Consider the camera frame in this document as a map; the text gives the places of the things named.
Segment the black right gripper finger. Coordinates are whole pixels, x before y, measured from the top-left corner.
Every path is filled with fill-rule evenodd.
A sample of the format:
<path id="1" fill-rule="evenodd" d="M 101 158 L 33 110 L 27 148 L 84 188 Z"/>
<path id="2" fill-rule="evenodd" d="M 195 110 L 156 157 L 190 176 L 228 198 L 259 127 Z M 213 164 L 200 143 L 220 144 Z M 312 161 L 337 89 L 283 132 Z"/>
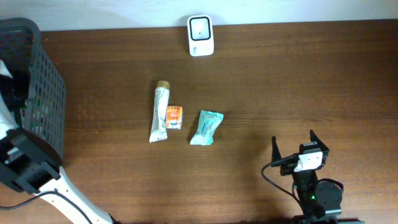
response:
<path id="1" fill-rule="evenodd" d="M 271 162 L 277 162 L 282 159 L 279 147 L 277 145 L 276 137 L 273 136 L 272 139 L 272 155 L 271 155 Z"/>
<path id="2" fill-rule="evenodd" d="M 329 148 L 317 137 L 312 129 L 310 130 L 310 140 L 311 142 L 316 142 L 318 144 L 324 156 L 327 156 L 329 154 Z"/>

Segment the teal tissue pack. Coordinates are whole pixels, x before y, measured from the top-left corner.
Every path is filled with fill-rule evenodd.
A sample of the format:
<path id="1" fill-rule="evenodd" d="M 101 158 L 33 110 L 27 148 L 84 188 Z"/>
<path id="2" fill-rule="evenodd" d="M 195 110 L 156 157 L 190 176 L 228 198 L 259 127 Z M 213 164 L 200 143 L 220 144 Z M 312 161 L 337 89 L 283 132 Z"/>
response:
<path id="1" fill-rule="evenodd" d="M 221 124 L 224 114 L 201 110 L 196 133 L 190 140 L 190 145 L 209 146 L 213 143 L 213 135 Z"/>

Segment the orange tissue pack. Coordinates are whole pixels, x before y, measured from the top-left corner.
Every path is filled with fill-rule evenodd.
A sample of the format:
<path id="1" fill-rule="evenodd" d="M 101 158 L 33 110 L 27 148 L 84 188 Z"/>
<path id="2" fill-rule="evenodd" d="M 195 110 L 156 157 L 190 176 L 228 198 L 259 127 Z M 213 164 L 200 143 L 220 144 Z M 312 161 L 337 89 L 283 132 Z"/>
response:
<path id="1" fill-rule="evenodd" d="M 166 113 L 166 128 L 181 129 L 183 121 L 183 108 L 181 106 L 168 106 Z"/>

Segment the white tube gold cap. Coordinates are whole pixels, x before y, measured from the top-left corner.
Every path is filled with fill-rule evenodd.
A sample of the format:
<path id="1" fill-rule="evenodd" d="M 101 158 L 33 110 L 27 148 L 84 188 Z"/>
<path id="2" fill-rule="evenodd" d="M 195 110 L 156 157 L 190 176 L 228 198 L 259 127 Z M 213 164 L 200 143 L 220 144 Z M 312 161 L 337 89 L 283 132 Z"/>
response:
<path id="1" fill-rule="evenodd" d="M 149 142 L 167 139 L 166 114 L 170 96 L 170 83 L 158 81 L 154 96 L 154 112 Z"/>

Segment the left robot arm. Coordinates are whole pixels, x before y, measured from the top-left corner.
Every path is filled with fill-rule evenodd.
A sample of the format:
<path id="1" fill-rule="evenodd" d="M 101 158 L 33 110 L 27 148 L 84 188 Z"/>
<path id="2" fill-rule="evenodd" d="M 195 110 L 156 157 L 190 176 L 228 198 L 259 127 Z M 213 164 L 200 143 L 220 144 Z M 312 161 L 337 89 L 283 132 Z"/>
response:
<path id="1" fill-rule="evenodd" d="M 33 196 L 1 210 L 21 208 L 41 198 L 73 223 L 116 223 L 71 182 L 55 149 L 17 124 L 13 112 L 24 104 L 29 83 L 28 75 L 13 75 L 1 64 L 1 183 Z"/>

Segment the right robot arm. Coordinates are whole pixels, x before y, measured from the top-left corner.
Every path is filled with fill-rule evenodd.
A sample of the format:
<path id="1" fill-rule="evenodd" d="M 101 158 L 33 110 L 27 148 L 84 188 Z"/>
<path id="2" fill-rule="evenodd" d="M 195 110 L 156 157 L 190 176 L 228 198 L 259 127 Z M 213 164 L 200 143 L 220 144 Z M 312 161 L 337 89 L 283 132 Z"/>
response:
<path id="1" fill-rule="evenodd" d="M 326 163 L 329 148 L 310 131 L 310 142 L 299 146 L 299 152 L 282 157 L 272 137 L 271 167 L 279 167 L 281 176 L 293 178 L 291 195 L 303 212 L 294 218 L 295 223 L 337 223 L 341 214 L 343 184 L 333 179 L 319 179 L 317 170 Z"/>

